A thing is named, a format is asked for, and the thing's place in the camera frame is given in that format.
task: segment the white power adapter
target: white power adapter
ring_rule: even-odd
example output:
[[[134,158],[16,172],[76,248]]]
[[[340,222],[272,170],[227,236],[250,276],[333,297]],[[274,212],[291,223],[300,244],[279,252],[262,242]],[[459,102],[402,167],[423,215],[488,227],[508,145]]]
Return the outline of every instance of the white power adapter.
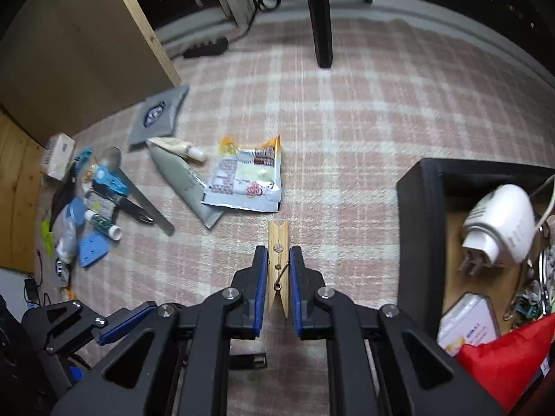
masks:
[[[503,266],[501,260],[520,264],[532,247],[536,224],[528,194],[504,184],[482,198],[463,223],[467,230],[460,270],[475,275],[482,267]]]

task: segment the metal bolt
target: metal bolt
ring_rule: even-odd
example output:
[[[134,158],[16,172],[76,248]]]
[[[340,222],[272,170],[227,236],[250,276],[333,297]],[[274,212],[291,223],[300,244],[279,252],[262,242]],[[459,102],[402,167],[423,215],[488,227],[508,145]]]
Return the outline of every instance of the metal bolt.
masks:
[[[157,312],[158,312],[158,315],[162,317],[170,317],[175,310],[176,308],[173,305],[170,305],[169,303],[165,303],[158,307]]]
[[[239,291],[235,288],[226,288],[221,292],[221,295],[227,300],[235,300],[239,296]]]
[[[330,288],[329,286],[322,286],[316,292],[322,299],[331,299],[332,297],[334,297],[335,294],[334,289]]]
[[[393,303],[388,303],[387,305],[384,305],[382,307],[382,312],[387,317],[395,317],[399,314],[399,309],[397,308],[397,305],[393,305]]]

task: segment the black table leg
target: black table leg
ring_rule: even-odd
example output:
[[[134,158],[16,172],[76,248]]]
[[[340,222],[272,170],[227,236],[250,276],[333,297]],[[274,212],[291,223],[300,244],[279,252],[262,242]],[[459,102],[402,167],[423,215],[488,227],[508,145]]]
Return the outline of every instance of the black table leg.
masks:
[[[331,44],[330,0],[308,0],[310,22],[313,27],[316,62],[323,69],[329,69],[334,58]]]

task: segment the food wrapper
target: food wrapper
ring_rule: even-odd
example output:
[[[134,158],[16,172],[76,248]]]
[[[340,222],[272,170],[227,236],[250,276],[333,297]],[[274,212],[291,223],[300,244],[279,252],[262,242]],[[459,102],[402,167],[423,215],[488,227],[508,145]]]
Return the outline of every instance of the food wrapper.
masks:
[[[276,212],[281,201],[279,136],[258,148],[239,147],[231,137],[220,141],[203,203],[227,208]]]

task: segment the plaid cloth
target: plaid cloth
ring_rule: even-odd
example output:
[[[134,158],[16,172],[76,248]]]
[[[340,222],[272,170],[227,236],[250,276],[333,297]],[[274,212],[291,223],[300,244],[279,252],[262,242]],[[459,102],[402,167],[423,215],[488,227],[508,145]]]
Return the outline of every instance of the plaid cloth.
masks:
[[[213,158],[223,136],[248,145],[281,135],[277,214],[226,214],[207,231],[147,149],[128,151],[140,105],[76,135],[78,148],[97,154],[119,147],[122,169],[176,226],[169,238],[121,214],[121,242],[73,272],[79,299],[106,315],[146,300],[199,303],[250,265],[268,220],[286,219],[308,267],[379,307],[397,293],[395,183],[420,158],[555,167],[554,94],[502,60],[401,21],[334,21],[333,36],[329,70],[316,65],[309,21],[257,25],[221,57],[174,61],[191,85],[176,137]],[[212,161],[195,166],[201,176]],[[44,186],[43,207],[49,196]],[[261,339],[232,344],[232,353],[267,351],[268,369],[230,373],[228,413],[328,414],[325,343],[297,340],[279,311],[264,323]],[[107,349],[91,343],[83,354],[95,363]]]

